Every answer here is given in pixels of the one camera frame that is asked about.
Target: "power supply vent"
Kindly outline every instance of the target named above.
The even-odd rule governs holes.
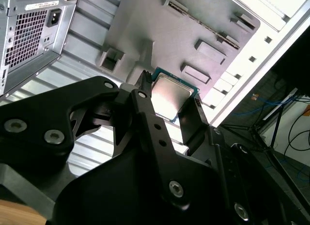
[[[47,10],[17,15],[14,45],[6,50],[6,65],[14,67],[38,54],[46,17]]]

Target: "silver screw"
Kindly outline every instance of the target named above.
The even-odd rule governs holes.
[[[245,154],[247,154],[247,153],[248,153],[246,150],[244,150],[244,149],[242,148],[242,146],[241,146],[241,145],[239,145],[239,149],[240,149],[243,153],[245,153]]]
[[[146,94],[142,93],[142,92],[139,92],[138,95],[142,98],[146,98]]]
[[[113,84],[109,83],[109,82],[105,82],[105,86],[107,88],[113,88]]]
[[[218,135],[221,134],[221,132],[220,132],[217,128],[214,128],[213,130],[214,130],[214,132],[215,132],[216,134],[218,134]]]
[[[61,144],[64,141],[64,134],[60,130],[51,129],[44,135],[44,139],[49,144]]]
[[[239,217],[243,220],[243,221],[248,221],[249,217],[248,217],[248,213],[246,211],[246,209],[244,209],[244,207],[238,203],[234,204],[234,210],[236,211],[236,213],[239,215]]]
[[[177,181],[170,181],[169,183],[170,192],[176,197],[183,197],[184,191],[182,186]]]
[[[27,129],[27,124],[20,119],[11,119],[4,123],[4,128],[8,132],[20,133]]]

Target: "computer case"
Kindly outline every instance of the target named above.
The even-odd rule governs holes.
[[[0,0],[0,96],[60,58],[77,0]]]

